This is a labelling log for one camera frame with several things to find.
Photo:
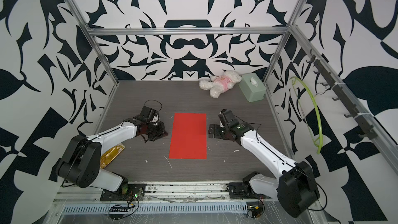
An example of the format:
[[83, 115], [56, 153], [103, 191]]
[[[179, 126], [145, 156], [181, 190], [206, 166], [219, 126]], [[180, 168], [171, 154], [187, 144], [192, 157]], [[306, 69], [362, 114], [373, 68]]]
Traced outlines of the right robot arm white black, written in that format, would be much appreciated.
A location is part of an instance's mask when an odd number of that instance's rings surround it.
[[248, 123], [211, 124], [211, 139], [234, 141], [257, 157], [275, 176], [266, 177], [253, 172], [243, 179], [248, 190], [255, 196], [264, 195], [278, 200], [293, 218], [299, 217], [320, 198], [312, 168], [305, 162], [296, 162], [285, 156], [263, 139]]

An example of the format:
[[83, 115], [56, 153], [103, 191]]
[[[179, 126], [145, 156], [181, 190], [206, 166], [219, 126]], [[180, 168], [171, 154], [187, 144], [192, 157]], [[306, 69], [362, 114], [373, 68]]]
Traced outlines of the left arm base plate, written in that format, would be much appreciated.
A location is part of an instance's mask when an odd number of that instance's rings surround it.
[[127, 191], [123, 195], [119, 192], [112, 192], [109, 190], [102, 190], [100, 197], [101, 202], [113, 202], [113, 201], [129, 201], [133, 197], [141, 200], [145, 195], [146, 184], [128, 184]]

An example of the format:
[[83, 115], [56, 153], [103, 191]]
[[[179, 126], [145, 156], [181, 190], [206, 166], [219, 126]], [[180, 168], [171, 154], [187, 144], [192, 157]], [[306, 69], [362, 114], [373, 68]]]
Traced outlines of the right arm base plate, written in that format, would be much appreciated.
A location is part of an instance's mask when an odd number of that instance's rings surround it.
[[231, 199], [270, 199], [266, 195], [256, 194], [249, 183], [229, 183], [227, 185], [227, 192]]

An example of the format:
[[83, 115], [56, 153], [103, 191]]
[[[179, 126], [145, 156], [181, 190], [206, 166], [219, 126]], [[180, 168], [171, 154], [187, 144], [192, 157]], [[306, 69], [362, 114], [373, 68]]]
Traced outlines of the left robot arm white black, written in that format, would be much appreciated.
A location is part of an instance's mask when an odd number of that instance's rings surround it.
[[124, 141], [142, 136], [154, 142], [168, 136], [163, 122], [124, 120], [118, 126], [92, 136], [73, 137], [56, 167], [56, 175], [80, 188], [94, 187], [126, 195], [128, 180], [101, 168], [101, 156]]

